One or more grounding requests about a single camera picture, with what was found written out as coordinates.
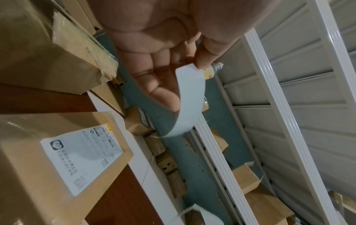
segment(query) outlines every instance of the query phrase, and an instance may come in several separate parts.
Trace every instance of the corrugated metal wall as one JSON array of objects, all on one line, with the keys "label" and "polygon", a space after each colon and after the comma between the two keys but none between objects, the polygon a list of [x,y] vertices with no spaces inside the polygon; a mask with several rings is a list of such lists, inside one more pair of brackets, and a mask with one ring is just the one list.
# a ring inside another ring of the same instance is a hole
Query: corrugated metal wall
[{"label": "corrugated metal wall", "polygon": [[[355,67],[356,0],[335,0],[331,8]],[[356,200],[354,112],[306,3],[284,0],[256,31],[325,186]],[[323,224],[241,41],[220,61],[220,79],[276,193],[309,223]]]}]

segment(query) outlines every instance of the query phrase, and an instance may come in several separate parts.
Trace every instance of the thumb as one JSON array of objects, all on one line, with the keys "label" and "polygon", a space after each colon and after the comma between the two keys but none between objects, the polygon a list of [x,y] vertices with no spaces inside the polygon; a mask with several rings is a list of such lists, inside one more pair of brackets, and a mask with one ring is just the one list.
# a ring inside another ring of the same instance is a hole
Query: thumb
[{"label": "thumb", "polygon": [[208,37],[203,37],[203,41],[198,46],[194,55],[195,66],[198,69],[207,68],[217,58],[224,54],[235,42],[236,40],[223,43]]}]

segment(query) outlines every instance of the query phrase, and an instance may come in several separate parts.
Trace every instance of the palm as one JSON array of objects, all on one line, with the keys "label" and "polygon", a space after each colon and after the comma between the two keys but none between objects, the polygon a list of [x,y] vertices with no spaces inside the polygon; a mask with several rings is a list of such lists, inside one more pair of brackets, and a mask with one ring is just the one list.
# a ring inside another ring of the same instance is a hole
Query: palm
[{"label": "palm", "polygon": [[[142,91],[168,109],[178,111],[175,69],[192,63],[193,59],[202,69],[223,54],[256,22],[256,18],[246,20],[246,14],[268,9],[255,7],[245,12],[242,6],[254,6],[261,1],[267,4],[278,0],[226,0],[232,6],[219,0],[89,0],[89,3]],[[207,38],[195,54],[199,31]]]}]

